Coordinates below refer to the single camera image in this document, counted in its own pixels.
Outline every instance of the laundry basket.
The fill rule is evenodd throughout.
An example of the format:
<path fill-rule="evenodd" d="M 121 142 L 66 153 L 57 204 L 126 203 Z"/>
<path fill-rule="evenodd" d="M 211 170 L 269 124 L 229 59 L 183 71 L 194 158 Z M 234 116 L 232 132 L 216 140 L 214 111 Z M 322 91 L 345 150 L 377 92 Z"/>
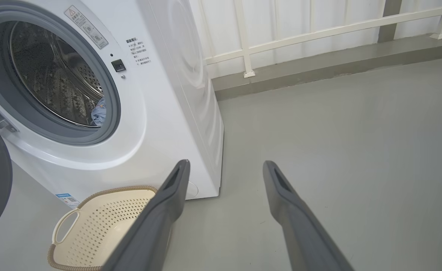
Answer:
<path fill-rule="evenodd" d="M 61 270 L 100 271 L 156 192 L 157 189 L 150 186 L 130 186 L 88 197 L 58 221 L 47 261 Z M 73 214 L 77 218 L 63 239 L 58 241 L 59 228 Z"/>

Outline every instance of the metal railing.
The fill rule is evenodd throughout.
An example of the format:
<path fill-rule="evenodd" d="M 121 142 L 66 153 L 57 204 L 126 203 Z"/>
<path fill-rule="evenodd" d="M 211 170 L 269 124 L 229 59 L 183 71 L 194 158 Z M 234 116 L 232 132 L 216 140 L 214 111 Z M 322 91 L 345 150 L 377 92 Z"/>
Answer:
<path fill-rule="evenodd" d="M 207 26 L 206 15 L 204 11 L 204 6 L 202 0 L 199 1 L 200 13 L 202 16 L 202 23 L 204 24 L 205 34 L 208 40 L 208 45 L 210 46 L 210 51 L 213 52 L 213 41 Z M 407 12 L 403 14 L 397 14 L 392 16 L 383 17 L 384 5 L 386 0 L 380 0 L 380 12 L 377 19 L 356 22 L 353 24 L 347 24 L 347 17 L 349 12 L 350 0 L 345 1 L 345 14 L 342 26 L 331 27 L 328 29 L 323 29 L 319 31 L 314 31 L 314 5 L 316 0 L 310 0 L 310 33 L 300 34 L 297 36 L 291 36 L 288 38 L 276 39 L 275 41 L 270 41 L 269 43 L 258 44 L 255 46 L 249 46 L 248 44 L 248 34 L 246 29 L 245 14 L 243 11 L 243 0 L 234 0 L 236 17 L 238 21 L 238 32 L 240 35 L 241 49 L 228 53 L 221 53 L 219 55 L 213 55 L 207 57 L 206 63 L 214 64 L 225 60 L 230 60 L 238 57 L 243 57 L 245 63 L 245 78 L 255 76 L 254 71 L 251 66 L 251 55 L 254 53 L 260 53 L 284 46 L 289 46 L 297 43 L 304 43 L 305 41 L 317 40 L 319 38 L 326 38 L 329 36 L 335 36 L 344 33 L 355 32 L 363 29 L 370 29 L 373 27 L 386 26 L 388 24 L 397 24 L 402 22 L 408 22 L 418 19 L 430 18 L 441 16 L 439 25 L 436 32 L 432 34 L 431 38 L 441 39 L 442 38 L 442 7 L 436 7 L 432 9 L 422 10 L 420 9 L 420 0 L 415 1 L 414 12 Z M 274 0 L 275 14 L 276 14 L 276 29 L 279 30 L 279 11 L 278 11 L 278 0 Z"/>

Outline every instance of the basket rim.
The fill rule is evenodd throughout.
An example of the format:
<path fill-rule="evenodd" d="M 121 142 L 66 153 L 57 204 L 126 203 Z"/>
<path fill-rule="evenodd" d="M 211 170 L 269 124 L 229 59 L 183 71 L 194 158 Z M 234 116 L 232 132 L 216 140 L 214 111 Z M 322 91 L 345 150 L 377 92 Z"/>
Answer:
<path fill-rule="evenodd" d="M 80 210 L 87 202 L 89 202 L 90 200 L 92 200 L 96 197 L 106 195 L 106 194 L 131 191 L 131 190 L 150 190 L 150 191 L 154 192 L 154 194 L 157 193 L 157 189 L 155 189 L 155 187 L 147 186 L 147 185 L 126 186 L 126 187 L 119 187 L 119 188 L 114 188 L 114 189 L 107 189 L 107 190 L 100 191 L 100 192 L 90 195 L 89 197 L 87 197 L 87 199 L 84 199 L 76 209 Z M 66 271 L 100 271 L 102 269 L 102 266 L 69 266 L 69 265 L 58 264 L 54 260 L 55 248 L 56 248 L 55 244 L 50 245 L 49 252 L 47 253 L 47 262 L 53 268 L 60 269 L 60 270 L 66 270 Z"/>

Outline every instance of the gray rubber gasket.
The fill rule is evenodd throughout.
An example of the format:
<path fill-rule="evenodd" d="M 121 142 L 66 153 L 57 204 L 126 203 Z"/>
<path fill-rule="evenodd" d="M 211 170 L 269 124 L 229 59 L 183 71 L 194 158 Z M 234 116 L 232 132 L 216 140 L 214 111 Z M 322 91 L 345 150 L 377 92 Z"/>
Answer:
<path fill-rule="evenodd" d="M 33 102 L 32 97 L 25 95 L 25 91 L 20 89 L 18 79 L 12 77 L 11 67 L 5 65 L 5 56 L 2 55 L 1 48 L 0 105 L 29 129 L 63 144 L 91 145 L 111 136 L 120 120 L 119 96 L 110 72 L 90 44 L 70 25 L 46 10 L 24 2 L 0 1 L 0 24 L 10 21 L 36 24 L 69 43 L 98 77 L 108 111 L 104 125 L 100 128 L 81 127 L 58 118 L 42 105 Z"/>

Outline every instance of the sticker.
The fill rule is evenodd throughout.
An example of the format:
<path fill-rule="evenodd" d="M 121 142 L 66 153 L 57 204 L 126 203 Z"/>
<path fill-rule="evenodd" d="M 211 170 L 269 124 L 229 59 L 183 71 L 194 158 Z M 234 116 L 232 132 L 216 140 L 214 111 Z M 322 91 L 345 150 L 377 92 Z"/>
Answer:
<path fill-rule="evenodd" d="M 135 65 L 140 66 L 150 63 L 149 53 L 147 52 L 144 41 L 133 37 L 126 40 L 126 43 L 128 44 Z"/>
<path fill-rule="evenodd" d="M 74 6 L 70 6 L 64 14 L 69 17 L 82 31 L 90 37 L 99 49 L 104 48 L 109 43 L 104 36 L 90 23 L 89 20 Z"/>
<path fill-rule="evenodd" d="M 57 194 L 56 196 L 59 199 L 62 199 L 62 201 L 65 202 L 65 204 L 70 206 L 72 209 L 75 209 L 80 204 L 80 202 L 74 199 L 73 196 L 71 196 L 70 194 Z"/>

